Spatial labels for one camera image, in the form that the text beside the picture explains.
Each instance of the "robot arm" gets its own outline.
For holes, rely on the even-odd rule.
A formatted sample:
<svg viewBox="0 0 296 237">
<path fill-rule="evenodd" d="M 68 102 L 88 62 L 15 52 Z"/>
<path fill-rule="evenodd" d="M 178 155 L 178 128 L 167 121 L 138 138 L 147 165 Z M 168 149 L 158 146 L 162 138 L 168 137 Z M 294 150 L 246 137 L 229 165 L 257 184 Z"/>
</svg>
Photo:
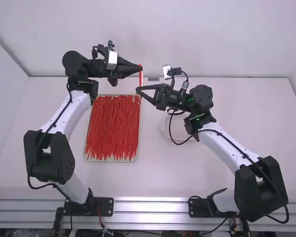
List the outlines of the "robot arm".
<svg viewBox="0 0 296 237">
<path fill-rule="evenodd" d="M 143 69 L 120 57 L 113 47 L 111 41 L 107 47 L 101 44 L 94 46 L 92 60 L 75 51 L 64 55 L 69 95 L 39 131 L 28 131 L 24 136 L 28 183 L 32 189 L 41 188 L 31 185 L 30 177 L 36 177 L 41 182 L 57 186 L 73 202 L 84 204 L 92 196 L 92 192 L 74 174 L 75 161 L 68 143 L 80 118 L 98 96 L 99 83 L 88 77 L 107 77 L 111 85 L 116 86 L 117 79 Z M 98 53 L 104 59 L 96 59 Z"/>
<path fill-rule="evenodd" d="M 198 85 L 187 93 L 188 76 L 181 68 L 167 65 L 163 71 L 165 79 L 172 79 L 170 85 L 162 83 L 137 87 L 137 94 L 156 106 L 158 110 L 165 111 L 169 107 L 167 112 L 171 116 L 176 115 L 175 112 L 178 110 L 182 112 L 177 114 L 190 113 L 184 119 L 189 138 L 193 137 L 207 145 L 235 175 L 234 191 L 223 189 L 209 195 L 205 202 L 200 201 L 201 207 L 204 204 L 207 206 L 205 212 L 208 211 L 212 216 L 218 217 L 226 217 L 228 212 L 233 212 L 232 215 L 240 212 L 244 219 L 253 222 L 283 206 L 287 211 L 288 197 L 279 163 L 271 156 L 261 158 L 249 151 L 219 126 L 210 112 L 214 105 L 210 87 Z M 183 82 L 181 89 L 176 91 L 173 89 L 175 75 L 180 74 L 185 74 L 186 81 Z M 155 90 L 154 96 L 150 97 L 144 93 L 145 90 Z M 190 216 L 204 217 L 204 213 L 195 216 L 195 213 L 190 211 Z"/>
</svg>

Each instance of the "white table surface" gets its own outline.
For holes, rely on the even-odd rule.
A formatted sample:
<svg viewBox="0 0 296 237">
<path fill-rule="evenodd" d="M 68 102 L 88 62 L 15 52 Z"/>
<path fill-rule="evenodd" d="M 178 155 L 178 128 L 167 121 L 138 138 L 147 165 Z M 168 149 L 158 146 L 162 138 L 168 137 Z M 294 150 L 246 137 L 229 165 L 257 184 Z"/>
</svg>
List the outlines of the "white table surface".
<svg viewBox="0 0 296 237">
<path fill-rule="evenodd" d="M 67 78 L 30 78 L 0 156 L 0 198 L 59 197 L 56 190 L 32 191 L 27 186 L 23 136 L 38 130 L 67 95 Z M 111 87 L 99 79 L 99 94 L 133 93 L 138 78 Z M 176 88 L 182 79 L 176 80 Z M 151 84 L 145 79 L 144 84 Z M 289 199 L 296 199 L 296 98 L 288 79 L 193 78 L 189 88 L 206 84 L 213 89 L 213 116 L 241 144 L 281 166 Z M 227 166 L 207 147 L 190 142 L 174 145 L 162 132 L 166 112 L 142 103 L 139 158 L 132 163 L 87 162 L 83 159 L 90 109 L 70 139 L 75 173 L 96 196 L 188 197 L 206 196 L 234 185 Z M 32 179 L 34 185 L 40 183 Z"/>
</svg>

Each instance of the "cable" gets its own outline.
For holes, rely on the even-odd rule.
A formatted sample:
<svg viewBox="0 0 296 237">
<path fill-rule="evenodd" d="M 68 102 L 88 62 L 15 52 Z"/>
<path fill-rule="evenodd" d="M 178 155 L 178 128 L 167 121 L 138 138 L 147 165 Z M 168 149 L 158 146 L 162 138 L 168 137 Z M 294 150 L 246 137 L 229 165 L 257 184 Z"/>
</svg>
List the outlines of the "cable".
<svg viewBox="0 0 296 237">
<path fill-rule="evenodd" d="M 210 234 L 211 232 L 214 232 L 215 230 L 217 230 L 220 226 L 222 226 L 225 221 L 227 220 L 228 218 L 225 218 L 218 226 L 216 226 L 215 228 L 213 228 L 211 231 L 206 231 L 206 232 L 203 232 L 200 234 L 200 236 L 204 236 L 204 235 L 207 235 L 207 234 Z"/>
<path fill-rule="evenodd" d="M 175 109 L 173 109 L 173 108 L 168 108 L 168 109 L 167 109 L 167 113 L 168 113 L 168 115 L 182 115 L 182 114 L 185 113 L 185 111 L 181 111 L 181 112 L 178 112 L 178 113 L 174 113 L 175 111 L 178 111 L 178 110 L 175 110 Z"/>
<path fill-rule="evenodd" d="M 169 121 L 169 135 L 170 135 L 171 141 L 172 141 L 174 144 L 176 144 L 177 146 L 180 146 L 180 145 L 183 145 L 185 142 L 187 142 L 189 139 L 191 139 L 193 136 L 192 136 L 192 135 L 189 136 L 188 138 L 186 138 L 186 139 L 185 139 L 183 142 L 181 142 L 181 143 L 177 143 L 177 142 L 175 142 L 175 141 L 173 140 L 173 137 L 172 137 L 172 134 L 171 134 L 171 121 L 172 121 L 173 115 L 181 115 L 181 114 L 184 114 L 184 111 L 179 112 L 179 113 L 175 113 L 175 111 L 177 111 L 177 110 L 175 110 L 175 109 L 173 109 L 173 108 L 169 108 L 169 109 L 167 110 L 168 114 L 170 114 L 170 113 L 169 113 L 170 110 L 173 110 L 173 112 L 172 112 L 172 114 L 171 114 L 170 121 Z"/>
<path fill-rule="evenodd" d="M 52 122 L 52 124 L 47 128 L 47 130 L 44 132 L 44 134 L 42 135 L 42 137 L 40 138 L 38 144 L 37 144 L 37 147 L 35 149 L 35 152 L 33 154 L 33 156 L 35 156 L 38 152 L 38 150 L 40 149 L 43 141 L 44 141 L 44 138 L 46 136 L 46 134 L 52 129 L 52 127 L 56 127 L 56 123 L 57 121 L 59 120 L 59 118 L 61 117 L 61 115 L 65 112 L 65 110 L 67 109 L 67 107 L 69 106 L 70 103 L 73 102 L 73 96 L 71 94 L 71 91 L 70 91 L 70 88 L 69 88 L 69 83 L 67 83 L 66 85 L 66 88 L 67 88 L 67 91 L 69 93 L 69 101 L 68 103 L 65 105 L 65 107 L 62 109 L 62 111 L 59 113 L 59 115 L 57 116 L 57 118 Z M 28 185 L 31 189 L 34 189 L 34 190 L 38 190 L 38 189 L 42 189 L 42 188 L 45 188 L 45 187 L 48 187 L 48 186 L 52 186 L 53 188 L 57 189 L 66 199 L 69 200 L 69 203 L 71 203 L 71 199 L 69 196 L 67 196 L 56 184 L 45 184 L 45 185 L 42 185 L 42 186 L 39 186 L 39 187 L 34 187 L 32 184 L 31 184 L 31 179 L 30 179 L 30 175 L 28 174 Z M 70 227 L 71 227 L 71 230 L 73 229 L 73 216 L 72 216 L 72 212 L 71 212 L 71 204 L 70 204 Z"/>
<path fill-rule="evenodd" d="M 243 155 L 243 157 L 245 157 L 248 161 L 251 162 L 251 164 L 253 164 L 257 169 L 258 171 L 261 173 L 261 175 L 263 176 L 263 178 L 265 178 L 269 184 L 273 187 L 274 191 L 276 192 L 276 194 L 279 196 L 280 200 L 285 203 L 280 191 L 277 189 L 277 187 L 275 186 L 275 184 L 272 182 L 272 180 L 268 177 L 268 175 L 246 154 L 244 153 L 239 147 L 237 147 L 233 142 L 231 142 L 228 138 L 226 138 L 222 133 L 216 131 L 216 130 L 213 130 L 213 129 L 203 129 L 203 130 L 200 130 L 198 131 L 198 133 L 200 132 L 206 132 L 206 131 L 209 131 L 209 132 L 214 132 L 216 133 L 218 136 L 221 136 L 223 139 L 225 139 L 230 145 L 232 145 L 241 155 Z M 280 221 L 270 215 L 266 215 L 268 218 L 280 223 L 280 224 L 286 224 L 288 223 L 289 219 L 290 219 L 290 215 L 289 215 L 289 212 L 288 212 L 288 208 L 287 206 L 285 205 L 284 206 L 284 209 L 285 209 L 285 213 L 286 213 L 286 219 L 284 221 Z"/>
<path fill-rule="evenodd" d="M 40 138 L 40 140 L 39 140 L 39 142 L 38 142 L 38 144 L 37 144 L 37 147 L 36 147 L 36 150 L 35 150 L 33 156 L 35 156 L 36 153 L 38 152 L 38 150 L 40 149 L 40 147 L 41 147 L 41 145 L 42 145 L 42 143 L 43 143 L 43 141 L 44 141 L 44 138 L 45 138 L 46 134 L 52 129 L 52 127 L 56 127 L 56 123 L 57 123 L 57 121 L 59 120 L 59 118 L 61 117 L 61 115 L 64 113 L 64 111 L 66 110 L 66 108 L 69 106 L 69 104 L 72 103 L 72 101 L 73 101 L 73 96 L 72 96 L 71 91 L 70 91 L 70 89 L 69 89 L 69 83 L 67 83 L 66 88 L 67 88 L 67 91 L 68 91 L 68 93 L 69 93 L 69 97 L 70 97 L 70 98 L 69 98 L 69 101 L 68 101 L 68 103 L 66 104 L 66 106 L 63 108 L 63 110 L 59 113 L 59 115 L 57 116 L 57 118 L 52 122 L 52 124 L 47 128 L 47 130 L 44 132 L 44 134 L 43 134 L 42 137 Z M 48 186 L 53 186 L 54 188 L 56 188 L 56 189 L 59 191 L 59 188 L 57 188 L 58 186 L 55 185 L 55 184 L 45 184 L 45 185 L 42 185 L 42 186 L 40 186 L 40 187 L 34 187 L 34 186 L 31 184 L 31 180 L 30 180 L 30 175 L 29 175 L 29 174 L 28 174 L 28 185 L 29 185 L 29 187 L 30 187 L 31 189 L 34 189 L 34 190 L 42 189 L 42 188 L 45 188 L 45 187 L 48 187 Z"/>
<path fill-rule="evenodd" d="M 169 108 L 168 110 L 167 110 L 167 113 L 169 114 L 169 115 L 171 115 L 171 117 L 170 117 L 170 121 L 169 121 L 169 135 L 170 135 L 170 138 L 171 138 L 171 141 L 174 143 L 174 144 L 176 144 L 176 145 L 182 145 L 182 144 L 184 144 L 184 143 L 186 143 L 189 139 L 191 139 L 192 138 L 192 135 L 191 136 L 189 136 L 186 140 L 184 140 L 183 142 L 181 142 L 181 143 L 177 143 L 177 142 L 175 142 L 174 140 L 173 140 L 173 137 L 172 137 L 172 135 L 171 135 L 171 121 L 172 121 L 172 117 L 173 117 L 173 115 L 181 115 L 181 114 L 183 114 L 184 113 L 184 111 L 182 111 L 182 112 L 179 112 L 179 113 L 175 113 L 175 111 L 177 111 L 177 110 L 175 110 L 175 109 L 173 109 L 173 108 Z M 261 175 L 263 176 L 263 178 L 265 178 L 268 182 L 269 182 L 269 184 L 273 187 L 273 189 L 274 189 L 274 191 L 276 192 L 276 194 L 278 195 L 278 197 L 280 198 L 280 200 L 281 200 L 281 202 L 282 203 L 285 203 L 285 201 L 284 201 L 284 199 L 283 199 L 283 197 L 282 197 L 282 195 L 281 195 L 281 193 L 280 193 L 280 191 L 277 189 L 277 187 L 275 186 L 275 184 L 272 182 L 272 180 L 268 177 L 268 175 L 246 154 L 246 153 L 244 153 L 239 147 L 237 147 L 233 142 L 231 142 L 228 138 L 226 138 L 222 133 L 220 133 L 220 132 L 218 132 L 218 131 L 216 131 L 216 130 L 213 130 L 213 129 L 203 129 L 203 130 L 200 130 L 200 131 L 198 131 L 198 133 L 200 133 L 200 132 L 205 132 L 205 131 L 210 131 L 210 132 L 214 132 L 214 133 L 216 133 L 218 136 L 221 136 L 223 139 L 225 139 L 230 145 L 232 145 L 241 155 L 243 155 L 243 157 L 245 157 L 248 161 L 250 161 L 250 163 L 251 164 L 253 164 L 257 169 L 258 169 L 258 171 L 261 173 Z M 284 221 L 280 221 L 280 220 L 278 220 L 278 219 L 276 219 L 276 218 L 274 218 L 274 217 L 272 217 L 272 216 L 270 216 L 270 215 L 266 215 L 268 218 L 270 218 L 270 219 L 272 219 L 273 221 L 276 221 L 276 222 L 278 222 L 278 223 L 280 223 L 280 224 L 286 224 L 286 223 L 288 223 L 288 221 L 289 221 L 289 219 L 290 219 L 290 214 L 289 214 L 289 211 L 288 211 L 288 208 L 287 208 L 287 205 L 284 205 L 284 209 L 285 209 L 285 214 L 286 214 L 286 219 L 284 220 Z"/>
<path fill-rule="evenodd" d="M 131 231 L 131 232 L 139 232 L 139 233 L 146 233 L 146 234 L 151 234 L 155 236 L 162 236 L 162 234 L 154 233 L 154 232 L 149 232 L 149 231 Z"/>
<path fill-rule="evenodd" d="M 186 81 L 188 82 L 188 75 L 185 73 L 185 71 L 182 71 L 182 73 L 185 75 Z"/>
<path fill-rule="evenodd" d="M 122 236 L 118 236 L 118 237 L 126 237 L 128 236 L 128 234 L 131 232 L 131 230 L 129 230 L 126 234 L 122 235 Z"/>
</svg>

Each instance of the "black mounting plate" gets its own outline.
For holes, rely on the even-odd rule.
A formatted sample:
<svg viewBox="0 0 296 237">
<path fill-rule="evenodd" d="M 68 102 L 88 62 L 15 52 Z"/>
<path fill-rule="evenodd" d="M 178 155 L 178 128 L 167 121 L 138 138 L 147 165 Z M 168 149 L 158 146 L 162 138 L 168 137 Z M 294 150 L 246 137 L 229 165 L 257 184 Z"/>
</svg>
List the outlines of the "black mounting plate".
<svg viewBox="0 0 296 237">
<path fill-rule="evenodd" d="M 206 207 L 206 199 L 193 198 L 188 201 L 188 214 L 192 218 L 212 217 Z"/>
<path fill-rule="evenodd" d="M 237 212 L 216 212 L 209 211 L 209 201 L 206 198 L 190 198 L 188 201 L 188 214 L 191 218 L 239 218 Z"/>
<path fill-rule="evenodd" d="M 92 197 L 94 203 L 92 211 L 86 211 L 84 208 L 79 208 L 72 202 L 65 202 L 64 216 L 98 216 L 98 210 L 101 216 L 113 216 L 114 199 L 112 197 Z"/>
</svg>

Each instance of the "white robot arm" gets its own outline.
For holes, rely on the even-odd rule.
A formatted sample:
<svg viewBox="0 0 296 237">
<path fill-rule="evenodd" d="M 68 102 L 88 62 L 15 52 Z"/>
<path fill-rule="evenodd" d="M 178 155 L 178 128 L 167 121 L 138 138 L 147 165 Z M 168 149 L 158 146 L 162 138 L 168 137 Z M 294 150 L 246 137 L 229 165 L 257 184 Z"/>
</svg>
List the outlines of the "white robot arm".
<svg viewBox="0 0 296 237">
<path fill-rule="evenodd" d="M 171 79 L 171 84 L 155 84 L 140 86 L 136 92 L 158 110 L 167 112 L 170 117 L 169 135 L 176 145 L 184 144 L 188 139 L 194 138 L 208 146 L 235 175 L 235 190 L 220 190 L 209 195 L 206 200 L 189 200 L 191 217 L 206 217 L 203 206 L 207 206 L 212 216 L 240 215 L 248 221 L 268 216 L 274 210 L 285 207 L 288 222 L 289 215 L 286 205 L 288 197 L 278 162 L 271 156 L 261 158 L 249 149 L 240 145 L 228 135 L 212 116 L 210 109 L 213 107 L 212 89 L 206 85 L 197 85 L 187 93 L 189 85 L 187 74 L 181 68 L 172 68 L 170 65 L 163 67 L 164 78 Z M 174 90 L 175 75 L 184 74 L 186 80 L 179 91 Z M 145 90 L 155 90 L 150 97 Z M 185 129 L 190 135 L 182 143 L 176 143 L 171 135 L 172 116 L 190 113 L 185 119 Z"/>
</svg>

